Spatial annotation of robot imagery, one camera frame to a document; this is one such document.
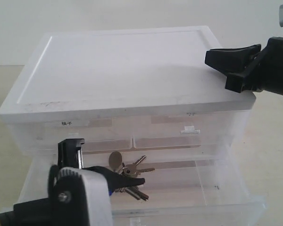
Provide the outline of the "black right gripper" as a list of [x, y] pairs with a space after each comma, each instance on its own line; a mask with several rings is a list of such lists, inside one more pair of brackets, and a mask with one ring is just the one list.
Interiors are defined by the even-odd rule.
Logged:
[[[283, 37], [269, 38], [262, 51], [261, 44], [210, 49], [206, 52], [205, 64], [226, 74], [227, 90], [268, 91], [283, 96]], [[239, 73], [246, 66], [246, 73]]]

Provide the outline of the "left gripper, white black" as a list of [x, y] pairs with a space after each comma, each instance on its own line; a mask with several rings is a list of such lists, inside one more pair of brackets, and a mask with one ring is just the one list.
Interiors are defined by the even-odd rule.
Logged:
[[[84, 139], [66, 139], [58, 144], [58, 161], [49, 170], [47, 198], [14, 205], [17, 226], [90, 226], [87, 183], [83, 180]], [[144, 178], [126, 177], [102, 166], [84, 170], [101, 174], [108, 191], [140, 186]]]

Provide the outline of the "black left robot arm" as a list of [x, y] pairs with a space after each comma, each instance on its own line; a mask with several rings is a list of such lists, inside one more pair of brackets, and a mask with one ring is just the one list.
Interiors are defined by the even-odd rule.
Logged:
[[50, 167], [47, 198], [15, 204], [0, 213], [0, 226], [111, 226], [110, 196], [123, 187], [139, 186], [130, 178], [102, 166], [83, 167], [84, 139], [58, 143], [58, 162]]

